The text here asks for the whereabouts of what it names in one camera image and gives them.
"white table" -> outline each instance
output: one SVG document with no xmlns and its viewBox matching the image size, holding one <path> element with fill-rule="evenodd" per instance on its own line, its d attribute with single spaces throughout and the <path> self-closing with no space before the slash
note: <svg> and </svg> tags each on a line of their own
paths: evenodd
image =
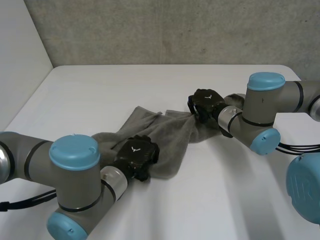
<svg viewBox="0 0 320 240">
<path fill-rule="evenodd" d="M 255 72 L 299 78 L 281 65 L 92 65 L 55 68 L 8 126 L 54 141 L 77 133 L 115 132 L 136 106 L 188 111 L 198 88 L 222 96 L 245 93 Z M 282 142 L 319 143 L 319 125 L 306 114 L 279 114 Z M 216 136 L 189 145 L 170 180 L 135 182 L 105 215 L 89 240 L 301 240 L 320 238 L 319 226 L 291 206 L 285 176 L 292 156 L 258 156 L 236 139 Z M 0 201 L 19 201 L 49 187 L 15 179 L 0 185 Z M 56 200 L 0 213 L 3 240 L 50 240 Z"/>
</svg>

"gray wall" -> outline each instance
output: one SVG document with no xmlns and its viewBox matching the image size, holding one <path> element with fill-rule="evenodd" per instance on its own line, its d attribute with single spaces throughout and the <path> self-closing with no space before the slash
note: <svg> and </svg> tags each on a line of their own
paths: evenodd
<svg viewBox="0 0 320 240">
<path fill-rule="evenodd" d="M 281 64 L 320 79 L 320 0 L 25 0 L 53 65 Z"/>
</svg>

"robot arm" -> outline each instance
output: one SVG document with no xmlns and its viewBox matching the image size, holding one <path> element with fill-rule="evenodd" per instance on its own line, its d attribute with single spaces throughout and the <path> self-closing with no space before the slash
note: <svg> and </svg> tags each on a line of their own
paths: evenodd
<svg viewBox="0 0 320 240">
<path fill-rule="evenodd" d="M 227 105 L 213 90 L 197 90 L 188 105 L 200 121 L 214 118 L 223 135 L 266 155 L 280 143 L 280 133 L 273 128 L 277 113 L 307 113 L 320 122 L 320 82 L 286 82 L 281 74 L 257 72 L 249 78 L 243 110 Z"/>
<path fill-rule="evenodd" d="M 100 170 L 98 143 L 86 135 L 55 142 L 14 132 L 0 134 L 0 184 L 14 178 L 56 189 L 59 208 L 47 229 L 55 240 L 85 240 L 133 178 L 149 178 L 159 148 L 147 136 L 130 138 Z"/>
<path fill-rule="evenodd" d="M 213 90 L 198 89 L 189 97 L 188 106 L 200 122 L 215 119 L 224 136 L 235 137 L 259 155 L 273 152 L 280 143 L 280 133 L 273 128 L 277 113 L 307 113 L 320 122 L 320 81 L 286 82 L 278 73 L 258 72 L 250 76 L 243 100 L 241 110 L 228 105 Z M 300 153 L 286 173 L 286 189 L 293 207 L 304 219 L 318 225 L 319 148 L 314 145 L 314 153 Z"/>
</svg>

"cable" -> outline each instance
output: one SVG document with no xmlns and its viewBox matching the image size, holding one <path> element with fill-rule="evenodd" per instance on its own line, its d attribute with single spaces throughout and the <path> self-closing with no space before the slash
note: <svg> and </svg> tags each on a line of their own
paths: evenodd
<svg viewBox="0 0 320 240">
<path fill-rule="evenodd" d="M 320 144 L 288 145 L 280 142 L 276 150 L 284 154 L 299 156 L 302 154 L 320 153 Z"/>
<path fill-rule="evenodd" d="M 48 202 L 57 196 L 56 190 L 51 190 L 38 196 L 31 197 L 26 200 L 10 203 L 8 201 L 0 202 L 0 212 L 7 212 L 8 210 L 27 209 L 39 204 Z"/>
</svg>

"towel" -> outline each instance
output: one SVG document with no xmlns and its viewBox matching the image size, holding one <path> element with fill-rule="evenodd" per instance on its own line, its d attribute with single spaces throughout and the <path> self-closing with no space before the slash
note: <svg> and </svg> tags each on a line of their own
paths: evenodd
<svg viewBox="0 0 320 240">
<path fill-rule="evenodd" d="M 242 97 L 232 94 L 225 100 L 239 107 Z M 100 165 L 103 168 L 114 161 L 128 138 L 135 135 L 149 136 L 160 148 L 158 162 L 150 168 L 150 176 L 170 179 L 179 171 L 188 144 L 199 143 L 219 134 L 221 132 L 214 119 L 201 124 L 189 112 L 167 110 L 163 115 L 138 106 L 119 131 L 100 132 L 92 137 L 98 142 Z"/>
</svg>

